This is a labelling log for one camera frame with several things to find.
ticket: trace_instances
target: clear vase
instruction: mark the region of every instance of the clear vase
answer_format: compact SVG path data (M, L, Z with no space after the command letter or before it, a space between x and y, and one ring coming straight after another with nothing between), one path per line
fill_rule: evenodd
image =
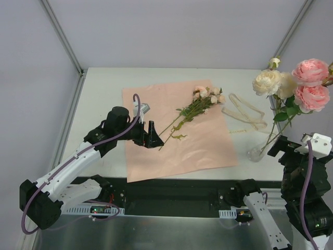
M250 148L247 151L247 156L250 161L257 163L258 161L262 160L262 158L267 154L268 150L271 149L274 144L274 142L270 142L269 144L267 144L267 142L268 137L265 139L265 141Z

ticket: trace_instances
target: tabletop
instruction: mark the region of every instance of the tabletop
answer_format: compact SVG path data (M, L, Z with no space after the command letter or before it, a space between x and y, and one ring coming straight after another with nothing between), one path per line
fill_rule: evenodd
M263 96L256 96L252 90L252 81L259 72L259 70L239 69L89 68L75 111L63 159L77 149L87 133L97 127L114 106L122 106L122 89L126 87L133 88L158 83L209 79L214 86L223 89L227 99L226 108L237 111L228 98L230 93L235 93L264 112L263 119L268 123L265 132L269 132L272 129L274 117L270 100ZM246 109L246 112L258 117L258 114L252 112L251 109ZM251 162L246 155L251 147L267 139L267 133L243 132L244 129L251 129L251 125L227 115L224 116L228 129L233 131L230 134L237 152L239 165L199 170L167 178L213 180L253 178L261 181L281 181L283 166L277 162L280 154L275 158L265 155L260 162ZM119 141L116 148L85 169L80 176L93 176L95 174L104 177L126 177L124 142Z

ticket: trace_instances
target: pink paper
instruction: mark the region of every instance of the pink paper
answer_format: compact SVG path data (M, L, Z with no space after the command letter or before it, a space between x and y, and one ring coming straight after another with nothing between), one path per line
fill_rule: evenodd
M200 80L123 89L123 105L128 110L133 110L132 96L137 93L141 102L150 106L150 111L145 114L145 121L154 121L159 134L179 115L177 108L186 107L191 103L194 87L197 85L212 87L210 80ZM174 125L177 126L180 121L181 117ZM171 128L161 135L164 142ZM199 115L192 122L185 123L174 133L180 134L187 137L181 140L170 138L161 151L158 151L159 148L148 149L133 142L126 142L127 181L154 179L238 164L220 105L210 108L206 115Z

